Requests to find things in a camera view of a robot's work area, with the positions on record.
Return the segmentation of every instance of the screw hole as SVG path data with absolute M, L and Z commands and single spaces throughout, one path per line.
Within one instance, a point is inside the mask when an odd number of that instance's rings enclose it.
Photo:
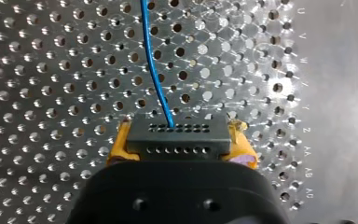
M 203 202 L 203 207 L 211 212 L 220 210 L 220 205 L 214 202 L 212 199 L 205 200 L 205 202 Z

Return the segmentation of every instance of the hole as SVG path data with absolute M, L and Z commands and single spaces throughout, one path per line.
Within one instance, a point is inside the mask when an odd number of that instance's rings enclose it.
M 66 60 L 60 61 L 59 66 L 63 71 L 68 71 L 71 68 L 71 64 Z
M 228 89 L 226 90 L 226 97 L 228 99 L 232 99 L 234 98 L 234 95 L 235 95 L 235 91 L 233 89 Z
M 86 84 L 87 90 L 95 91 L 97 90 L 98 84 L 95 81 L 89 81 Z
M 277 116 L 282 116 L 283 113 L 284 113 L 284 109 L 281 108 L 280 106 L 277 106 L 277 107 L 275 107 L 275 109 L 274 109 L 274 113 L 275 113 L 275 115 L 277 115 Z
M 142 84 L 142 78 L 141 77 L 134 77 L 133 79 L 132 79 L 132 85 L 134 85 L 134 86 L 139 86 L 139 85 L 141 85 Z
M 290 94 L 287 96 L 287 101 L 293 102 L 295 100 L 295 96 Z
M 72 131 L 72 134 L 74 135 L 74 137 L 81 137 L 84 134 L 84 129 L 74 128 L 74 130 Z
M 182 30 L 182 25 L 181 25 L 180 23 L 176 23 L 176 24 L 172 27 L 172 29 L 173 29 L 176 33 L 178 33 L 178 32 L 180 32 L 180 31 Z
M 151 35 L 156 35 L 158 33 L 158 28 L 157 26 L 153 26 L 151 29 L 150 29 L 150 34 Z
M 161 13 L 161 14 L 159 15 L 159 18 L 160 18 L 162 21 L 165 21 L 165 20 L 168 19 L 168 16 L 167 16 L 167 14 L 165 14 L 165 13 Z
M 50 119 L 55 119 L 55 118 L 57 118 L 57 110 L 54 109 L 54 108 L 49 108 L 49 109 L 46 111 L 46 115 L 47 115 L 48 118 L 50 118 Z
M 183 49 L 183 48 L 178 48 L 178 49 L 176 50 L 176 56 L 182 57 L 182 56 L 184 56 L 184 55 L 185 55 L 185 49 Z
M 220 210 L 220 205 L 214 202 L 212 199 L 205 200 L 205 202 L 203 202 L 203 207 L 211 212 L 216 212 Z
M 103 125 L 98 125 L 94 128 L 94 132 L 98 135 L 103 135 L 106 132 L 106 127 Z
M 124 49 L 124 44 L 122 44 L 122 43 L 116 44 L 116 49 L 117 50 L 123 50 Z
M 290 146 L 295 147 L 295 146 L 297 146 L 297 140 L 292 139 L 292 140 L 289 141 L 289 144 L 290 144 Z
M 213 97 L 213 94 L 211 91 L 206 91 L 205 93 L 202 94 L 202 98 L 204 101 L 210 101 Z
M 131 11 L 131 5 L 129 3 L 123 3 L 120 7 L 121 11 L 123 11 L 124 13 L 130 13 Z
M 193 42 L 195 39 L 196 39 L 196 37 L 194 37 L 193 35 L 190 35 L 190 36 L 188 36 L 188 37 L 186 38 L 186 41 L 187 41 L 188 43 L 191 43 L 191 42 Z
M 280 198 L 283 202 L 287 202 L 290 199 L 290 195 L 288 193 L 284 192 L 281 194 Z
M 79 8 L 75 9 L 74 10 L 74 17 L 77 20 L 83 19 L 84 18 L 84 11 L 79 9 Z
M 48 71 L 48 65 L 46 63 L 39 63 L 36 69 L 39 73 L 46 73 Z
M 89 67 L 92 67 L 92 65 L 94 64 L 94 61 L 91 58 L 84 58 L 81 61 L 81 64 L 83 65 L 83 67 L 89 68 Z
M 120 73 L 121 73 L 121 75 L 125 75 L 125 74 L 127 74 L 128 72 L 129 72 L 129 69 L 128 69 L 128 68 L 126 68 L 126 67 L 120 68 Z
M 109 65 L 112 65 L 116 62 L 116 58 L 115 58 L 115 56 L 109 54 L 105 57 L 105 62 Z
M 154 93 L 154 89 L 153 88 L 147 88 L 147 90 L 146 90 L 146 93 L 148 94 L 148 95 L 152 95 L 153 93 Z
M 112 34 L 109 31 L 104 30 L 101 32 L 101 40 L 108 41 L 110 39 L 112 39 Z
M 135 31 L 132 28 L 128 28 L 124 31 L 124 35 L 127 38 L 133 38 L 135 36 Z
M 76 153 L 79 159 L 85 159 L 88 156 L 88 152 L 85 149 L 79 149 Z
M 163 82 L 165 80 L 165 76 L 162 74 L 158 74 L 158 80 L 159 82 Z
M 156 6 L 156 4 L 154 2 L 149 2 L 149 4 L 147 4 L 147 8 L 149 10 L 153 10 L 153 8 Z
M 160 59 L 160 58 L 161 58 L 161 51 L 156 50 L 156 51 L 154 52 L 154 58 L 155 58 L 156 60 Z
M 114 104 L 114 109 L 115 109 L 116 111 L 122 110 L 123 107 L 124 107 L 124 104 L 123 104 L 122 102 L 120 102 L 120 101 L 117 101 L 117 102 L 115 102 L 115 104 Z
M 271 10 L 270 13 L 268 14 L 268 17 L 270 20 L 276 20 L 279 17 L 279 13 L 277 10 Z
M 120 86 L 120 81 L 117 78 L 112 78 L 109 80 L 109 86 L 112 89 L 118 88 Z
M 79 113 L 79 109 L 75 105 L 69 106 L 68 113 L 72 116 L 76 116 Z
M 53 93 L 53 89 L 50 86 L 44 86 L 42 88 L 42 94 L 50 96 Z
M 90 109 L 91 109 L 91 112 L 94 114 L 100 113 L 102 110 L 101 106 L 98 104 L 92 104 Z
M 284 152 L 284 151 L 282 151 L 282 150 L 280 150 L 280 151 L 278 152 L 278 158 L 279 158 L 280 160 L 286 159 L 286 158 L 287 158 L 287 153 Z
M 147 209 L 147 202 L 144 199 L 136 199 L 132 204 L 132 208 L 135 211 L 144 211 Z
M 65 37 L 63 37 L 62 35 L 59 35 L 57 37 L 55 37 L 54 39 L 54 44 L 57 46 L 57 47 L 62 47 L 65 45 Z
M 91 171 L 90 170 L 84 170 L 80 173 L 80 176 L 83 179 L 89 179 L 91 177 Z
M 58 12 L 51 12 L 50 13 L 50 20 L 52 22 L 59 22 L 61 20 L 62 16 Z
M 290 47 L 287 47 L 287 48 L 284 49 L 285 54 L 291 54 L 292 52 L 293 52 L 293 49 L 290 48 Z
M 102 50 L 100 46 L 93 46 L 91 49 L 93 53 L 99 53 Z
M 292 162 L 290 162 L 290 165 L 291 165 L 293 168 L 297 168 L 297 167 L 298 167 L 298 162 L 297 162 L 297 161 L 292 161 Z
M 124 91 L 124 96 L 125 97 L 130 97 L 132 95 L 131 91 Z
M 272 68 L 277 69 L 277 68 L 280 68 L 280 67 L 281 67 L 281 65 L 282 65 L 282 63 L 281 63 L 281 62 L 278 62 L 278 61 L 273 61 L 271 66 L 272 66 Z
M 281 38 L 278 37 L 278 36 L 273 36 L 273 37 L 269 40 L 269 42 L 270 42 L 271 44 L 273 44 L 273 45 L 278 45 L 278 44 L 281 43 Z
M 138 108 L 143 108 L 146 106 L 146 101 L 144 99 L 139 99 L 138 102 L 136 103 L 136 107 Z
M 190 101 L 190 96 L 188 94 L 183 94 L 181 96 L 181 101 L 183 104 L 187 104 Z
M 283 138 L 286 136 L 286 132 L 282 129 L 278 129 L 276 134 L 277 134 L 277 137 L 279 137 L 279 138 Z
M 285 22 L 285 23 L 283 24 L 283 29 L 289 30 L 289 29 L 291 29 L 291 28 L 292 28 L 292 23 L 290 23 L 290 22 Z
M 98 6 L 97 7 L 97 14 L 99 16 L 106 16 L 107 15 L 107 8 L 104 6 Z
M 293 182 L 292 187 L 298 189 L 300 187 L 300 184 L 298 182 Z
M 290 124 L 296 124 L 296 118 L 289 118 L 288 121 Z
M 193 82 L 193 84 L 192 84 L 192 86 L 191 86 L 191 88 L 192 88 L 193 90 L 197 90 L 199 87 L 200 87 L 200 84 L 199 84 L 198 82 Z
M 211 71 L 208 68 L 202 68 L 200 70 L 200 75 L 203 78 L 208 78 L 211 75 Z
M 197 65 L 197 60 L 195 59 L 190 60 L 190 67 L 194 67 L 196 65 Z
M 177 7 L 179 5 L 179 0 L 171 0 L 170 1 L 170 6 L 171 7 Z
M 276 83 L 272 89 L 275 91 L 275 92 L 281 92 L 283 90 L 283 85 L 281 83 Z
M 279 173 L 279 178 L 281 181 L 285 181 L 289 178 L 289 175 L 286 172 L 280 172 Z
M 253 96 L 257 95 L 260 92 L 260 89 L 258 89 L 255 86 L 252 86 L 249 88 L 249 93 Z
M 179 154 L 182 152 L 182 148 L 181 147 L 176 147 L 174 150 L 173 150 L 174 153 L 176 154 Z

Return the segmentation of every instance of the blue wire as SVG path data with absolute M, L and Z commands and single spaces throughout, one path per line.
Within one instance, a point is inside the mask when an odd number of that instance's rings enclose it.
M 156 93 L 158 96 L 159 101 L 161 102 L 162 110 L 164 111 L 165 118 L 167 119 L 168 126 L 172 128 L 174 126 L 172 113 L 170 107 L 165 100 L 164 93 L 162 92 L 161 84 L 158 80 L 158 74 L 156 71 L 156 67 L 153 62 L 152 58 L 152 43 L 150 39 L 149 33 L 149 13 L 147 11 L 147 2 L 148 0 L 141 0 L 141 10 L 142 10 L 142 26 L 144 28 L 144 40 L 145 40 L 145 50 L 146 50 L 146 59 L 149 63 L 150 74 L 153 79 L 153 83 L 156 89 Z

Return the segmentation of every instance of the perforated metal plate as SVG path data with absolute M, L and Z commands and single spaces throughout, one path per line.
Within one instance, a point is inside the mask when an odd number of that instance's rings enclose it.
M 294 223 L 358 223 L 358 3 L 148 7 L 175 117 L 245 120 Z M 63 223 L 118 122 L 161 116 L 140 19 L 138 1 L 0 0 L 0 223 Z

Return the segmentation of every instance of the metal surface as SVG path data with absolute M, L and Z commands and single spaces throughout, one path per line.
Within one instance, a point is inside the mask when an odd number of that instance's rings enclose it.
M 176 118 L 245 120 L 293 223 L 358 223 L 358 1 L 149 4 Z M 63 223 L 117 123 L 161 110 L 136 1 L 0 0 L 0 223 Z
M 214 160 L 229 154 L 231 138 L 225 115 L 213 119 L 177 119 L 168 128 L 163 118 L 137 115 L 127 137 L 127 150 L 148 160 Z

